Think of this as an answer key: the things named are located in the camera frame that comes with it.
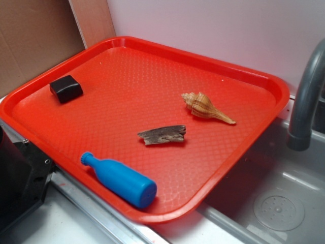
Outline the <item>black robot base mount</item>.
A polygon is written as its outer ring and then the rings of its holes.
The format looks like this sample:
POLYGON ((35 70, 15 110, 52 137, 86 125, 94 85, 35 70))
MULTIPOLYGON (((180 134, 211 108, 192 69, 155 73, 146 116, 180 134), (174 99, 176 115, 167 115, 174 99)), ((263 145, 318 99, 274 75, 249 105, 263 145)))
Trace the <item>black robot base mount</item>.
POLYGON ((1 129, 1 233, 45 200, 53 160, 29 141, 12 142, 1 129))

